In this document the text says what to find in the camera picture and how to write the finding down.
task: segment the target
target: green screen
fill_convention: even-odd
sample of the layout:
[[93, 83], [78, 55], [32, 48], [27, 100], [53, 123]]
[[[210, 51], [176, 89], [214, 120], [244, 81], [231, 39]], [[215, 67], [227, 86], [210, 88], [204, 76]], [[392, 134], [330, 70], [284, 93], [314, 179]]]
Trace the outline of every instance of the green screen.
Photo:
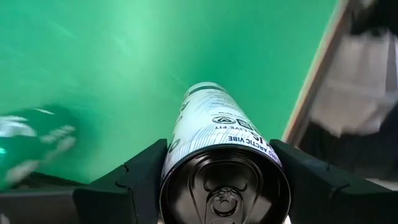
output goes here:
[[182, 96], [224, 86], [281, 138], [337, 0], [0, 1], [0, 113], [56, 103], [76, 148], [41, 172], [84, 183], [159, 138]]

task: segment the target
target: black plastic mount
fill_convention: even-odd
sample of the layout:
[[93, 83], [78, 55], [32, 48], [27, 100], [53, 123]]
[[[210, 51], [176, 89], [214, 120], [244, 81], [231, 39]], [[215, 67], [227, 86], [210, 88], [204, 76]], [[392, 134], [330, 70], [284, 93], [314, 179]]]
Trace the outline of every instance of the black plastic mount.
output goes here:
[[[293, 224], [398, 222], [398, 192], [329, 166], [281, 141], [270, 144], [290, 183]], [[155, 224], [166, 153], [167, 141], [160, 139], [89, 185], [55, 178], [43, 188], [2, 192], [0, 224]]]

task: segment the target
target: white can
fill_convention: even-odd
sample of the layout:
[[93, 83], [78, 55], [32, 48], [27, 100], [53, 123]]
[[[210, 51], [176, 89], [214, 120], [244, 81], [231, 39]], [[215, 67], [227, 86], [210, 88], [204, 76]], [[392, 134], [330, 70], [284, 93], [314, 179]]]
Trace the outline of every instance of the white can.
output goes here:
[[227, 91], [212, 82], [198, 83], [184, 96], [163, 177], [184, 157], [217, 144], [249, 146], [282, 167], [277, 154]]

